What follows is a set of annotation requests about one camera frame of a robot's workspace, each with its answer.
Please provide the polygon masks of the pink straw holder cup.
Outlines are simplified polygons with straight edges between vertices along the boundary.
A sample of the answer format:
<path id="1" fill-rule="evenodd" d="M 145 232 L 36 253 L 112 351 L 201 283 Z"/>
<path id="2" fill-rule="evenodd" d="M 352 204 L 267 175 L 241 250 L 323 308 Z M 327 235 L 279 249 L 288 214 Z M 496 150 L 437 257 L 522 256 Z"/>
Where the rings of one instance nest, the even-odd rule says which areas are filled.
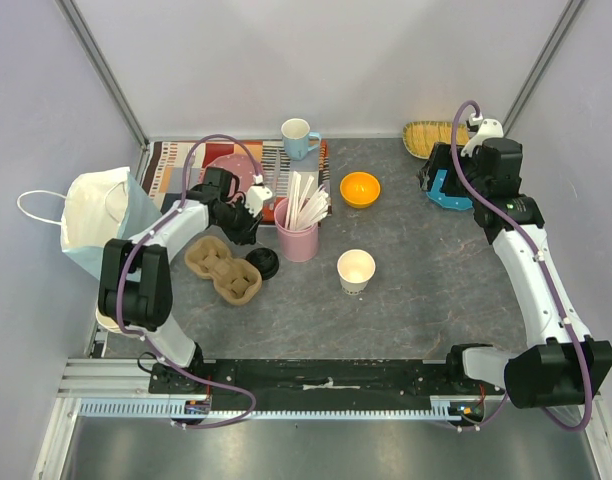
<path id="1" fill-rule="evenodd" d="M 301 231 L 288 230 L 285 227 L 288 199 L 282 199 L 274 210 L 274 223 L 280 250 L 284 257 L 294 263 L 304 263 L 315 257 L 319 247 L 318 225 L 313 224 Z"/>

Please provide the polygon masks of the black plastic cup lid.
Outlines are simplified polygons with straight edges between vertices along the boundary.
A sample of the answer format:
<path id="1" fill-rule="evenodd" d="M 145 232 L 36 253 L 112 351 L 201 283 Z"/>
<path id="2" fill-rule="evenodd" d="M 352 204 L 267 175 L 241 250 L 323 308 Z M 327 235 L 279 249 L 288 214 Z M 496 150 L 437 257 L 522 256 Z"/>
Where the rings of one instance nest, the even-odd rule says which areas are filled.
<path id="1" fill-rule="evenodd" d="M 251 250 L 245 256 L 245 260 L 259 271 L 263 281 L 267 281 L 274 277 L 280 266 L 277 253 L 267 247 Z"/>

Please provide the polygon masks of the light blue mug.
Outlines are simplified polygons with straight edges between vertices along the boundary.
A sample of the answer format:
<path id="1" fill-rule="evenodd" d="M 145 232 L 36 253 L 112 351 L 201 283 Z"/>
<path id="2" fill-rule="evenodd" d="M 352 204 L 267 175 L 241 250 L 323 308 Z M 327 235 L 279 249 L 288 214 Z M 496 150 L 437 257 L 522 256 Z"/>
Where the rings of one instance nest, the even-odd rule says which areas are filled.
<path id="1" fill-rule="evenodd" d="M 291 160 L 304 160 L 310 152 L 321 146 L 321 135 L 312 131 L 304 119 L 288 119 L 281 125 L 280 131 L 284 151 Z"/>

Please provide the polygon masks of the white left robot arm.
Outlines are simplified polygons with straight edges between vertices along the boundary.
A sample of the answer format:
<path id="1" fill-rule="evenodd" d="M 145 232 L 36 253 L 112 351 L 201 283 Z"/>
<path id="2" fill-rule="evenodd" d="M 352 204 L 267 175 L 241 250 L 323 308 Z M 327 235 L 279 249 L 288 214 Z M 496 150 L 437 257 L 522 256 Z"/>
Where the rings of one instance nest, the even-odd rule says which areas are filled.
<path id="1" fill-rule="evenodd" d="M 98 310 L 172 367 L 171 382 L 184 393 L 201 389 L 206 371 L 201 348 L 172 315 L 170 263 L 211 226 L 237 245 L 256 241 L 264 204 L 273 193 L 260 175 L 246 192 L 238 186 L 231 172 L 209 167 L 203 180 L 184 191 L 161 219 L 128 240 L 109 240 L 103 249 Z"/>

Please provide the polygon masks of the white paper coffee cup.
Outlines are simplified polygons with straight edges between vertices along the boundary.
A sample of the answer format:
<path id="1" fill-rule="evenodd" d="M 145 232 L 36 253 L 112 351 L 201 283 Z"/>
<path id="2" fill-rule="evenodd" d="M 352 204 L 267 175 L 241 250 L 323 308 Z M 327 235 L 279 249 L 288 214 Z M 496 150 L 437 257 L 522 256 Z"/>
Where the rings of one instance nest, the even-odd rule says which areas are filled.
<path id="1" fill-rule="evenodd" d="M 337 261 L 337 272 L 342 290 L 348 295 L 363 292 L 376 270 L 374 258 L 365 250 L 351 249 Z"/>

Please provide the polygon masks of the yellow woven tray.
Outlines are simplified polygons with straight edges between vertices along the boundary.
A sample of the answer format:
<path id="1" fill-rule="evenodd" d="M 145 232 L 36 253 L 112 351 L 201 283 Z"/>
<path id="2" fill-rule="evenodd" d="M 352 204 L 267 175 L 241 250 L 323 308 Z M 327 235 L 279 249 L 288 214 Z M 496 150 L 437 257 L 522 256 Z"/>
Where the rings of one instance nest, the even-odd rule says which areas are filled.
<path id="1" fill-rule="evenodd" d="M 427 160 L 437 142 L 449 143 L 452 123 L 448 121 L 413 121 L 402 129 L 406 150 L 419 159 Z"/>

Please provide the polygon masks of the brown cardboard cup carrier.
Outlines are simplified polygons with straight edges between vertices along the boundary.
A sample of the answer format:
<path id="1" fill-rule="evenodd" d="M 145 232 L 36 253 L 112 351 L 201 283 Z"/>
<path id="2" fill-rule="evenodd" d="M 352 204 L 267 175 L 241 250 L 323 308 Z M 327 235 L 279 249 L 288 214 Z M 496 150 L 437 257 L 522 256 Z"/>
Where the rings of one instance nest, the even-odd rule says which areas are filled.
<path id="1" fill-rule="evenodd" d="M 229 304 L 243 306 L 261 289 L 259 270 L 243 258 L 232 255 L 215 236 L 205 236 L 187 248 L 186 266 L 202 279 L 210 280 L 216 292 Z"/>

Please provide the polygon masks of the blue polka dot plate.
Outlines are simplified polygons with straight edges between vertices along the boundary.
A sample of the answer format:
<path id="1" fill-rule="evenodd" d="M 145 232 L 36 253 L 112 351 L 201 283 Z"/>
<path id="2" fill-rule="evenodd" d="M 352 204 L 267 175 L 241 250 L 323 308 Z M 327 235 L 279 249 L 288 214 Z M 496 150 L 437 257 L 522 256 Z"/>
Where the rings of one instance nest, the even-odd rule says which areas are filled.
<path id="1" fill-rule="evenodd" d="M 432 186 L 426 193 L 427 197 L 444 209 L 455 211 L 468 211 L 472 209 L 473 203 L 469 198 L 450 196 L 442 191 L 446 176 L 447 171 L 445 169 L 437 171 Z"/>

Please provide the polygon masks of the pink polka dot plate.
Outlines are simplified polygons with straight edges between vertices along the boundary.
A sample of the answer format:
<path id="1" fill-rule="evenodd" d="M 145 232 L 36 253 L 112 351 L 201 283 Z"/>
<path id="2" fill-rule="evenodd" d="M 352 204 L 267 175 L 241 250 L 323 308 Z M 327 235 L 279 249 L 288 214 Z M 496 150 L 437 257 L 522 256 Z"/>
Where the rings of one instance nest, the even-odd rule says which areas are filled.
<path id="1" fill-rule="evenodd" d="M 262 165 L 255 159 L 250 159 L 246 154 L 232 153 L 217 157 L 207 167 L 222 168 L 231 172 L 239 179 L 239 187 L 235 188 L 235 184 L 231 184 L 229 197 L 235 195 L 238 191 L 246 193 L 247 190 L 254 184 L 254 176 L 262 172 Z"/>

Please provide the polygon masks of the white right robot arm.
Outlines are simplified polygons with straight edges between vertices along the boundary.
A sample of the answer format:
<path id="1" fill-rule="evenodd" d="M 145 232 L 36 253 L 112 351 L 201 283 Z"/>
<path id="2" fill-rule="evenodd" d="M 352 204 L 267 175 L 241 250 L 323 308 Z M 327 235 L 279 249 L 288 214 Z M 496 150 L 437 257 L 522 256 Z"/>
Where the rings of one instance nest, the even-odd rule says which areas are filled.
<path id="1" fill-rule="evenodd" d="M 444 381 L 459 394 L 479 381 L 493 384 L 520 409 L 584 405 L 612 367 L 612 346 L 592 337 L 566 294 L 539 207 L 520 191 L 522 159 L 521 144 L 511 139 L 488 139 L 469 156 L 438 142 L 418 174 L 435 203 L 472 204 L 510 278 L 527 337 L 520 354 L 485 344 L 453 347 Z"/>

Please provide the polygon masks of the light blue paper bag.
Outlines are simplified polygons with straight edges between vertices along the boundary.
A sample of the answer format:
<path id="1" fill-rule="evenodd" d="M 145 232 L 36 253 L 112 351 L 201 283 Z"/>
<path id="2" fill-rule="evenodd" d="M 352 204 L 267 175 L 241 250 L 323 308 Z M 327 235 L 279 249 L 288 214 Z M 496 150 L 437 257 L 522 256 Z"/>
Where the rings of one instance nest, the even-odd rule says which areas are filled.
<path id="1" fill-rule="evenodd" d="M 27 208 L 32 196 L 53 196 L 62 202 L 57 220 Z M 112 239 L 127 240 L 161 219 L 159 208 L 128 166 L 83 173 L 66 193 L 30 190 L 18 195 L 17 208 L 27 217 L 60 230 L 60 248 L 94 280 L 101 275 L 103 249 Z"/>

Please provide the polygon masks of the grey table knife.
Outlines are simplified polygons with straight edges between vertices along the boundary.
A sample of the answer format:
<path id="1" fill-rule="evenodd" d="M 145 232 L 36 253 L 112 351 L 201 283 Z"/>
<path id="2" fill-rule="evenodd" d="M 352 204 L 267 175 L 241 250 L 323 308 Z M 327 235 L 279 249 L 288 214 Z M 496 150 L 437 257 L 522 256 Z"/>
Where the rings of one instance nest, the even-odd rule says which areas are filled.
<path id="1" fill-rule="evenodd" d="M 277 199 L 277 186 L 278 186 L 278 180 L 280 177 L 280 173 L 281 173 L 281 151 L 280 149 L 277 149 L 275 161 L 274 161 L 274 167 L 273 167 L 272 182 L 271 182 L 271 187 L 270 187 L 272 194 L 273 194 L 271 198 L 271 202 L 268 207 L 270 211 L 273 211 L 275 208 L 275 202 Z"/>

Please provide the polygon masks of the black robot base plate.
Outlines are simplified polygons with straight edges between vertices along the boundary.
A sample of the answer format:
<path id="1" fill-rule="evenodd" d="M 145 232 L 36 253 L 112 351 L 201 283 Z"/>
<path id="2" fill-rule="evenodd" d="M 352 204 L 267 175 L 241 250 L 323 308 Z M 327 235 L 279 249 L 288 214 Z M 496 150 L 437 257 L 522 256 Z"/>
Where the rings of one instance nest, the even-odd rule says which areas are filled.
<path id="1" fill-rule="evenodd" d="M 268 410 L 421 409 L 432 396 L 503 393 L 483 381 L 451 377 L 442 361 L 218 359 L 205 361 L 198 376 L 245 389 L 256 408 Z"/>

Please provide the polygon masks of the orange bowl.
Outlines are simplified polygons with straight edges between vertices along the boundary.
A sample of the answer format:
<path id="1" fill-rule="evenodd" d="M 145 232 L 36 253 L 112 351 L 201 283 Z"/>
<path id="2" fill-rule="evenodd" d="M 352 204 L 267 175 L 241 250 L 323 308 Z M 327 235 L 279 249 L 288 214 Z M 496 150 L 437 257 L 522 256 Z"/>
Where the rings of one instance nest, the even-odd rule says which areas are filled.
<path id="1" fill-rule="evenodd" d="M 381 194 L 381 185 L 374 175 L 356 171 L 341 180 L 340 194 L 348 206 L 364 209 L 377 201 Z"/>

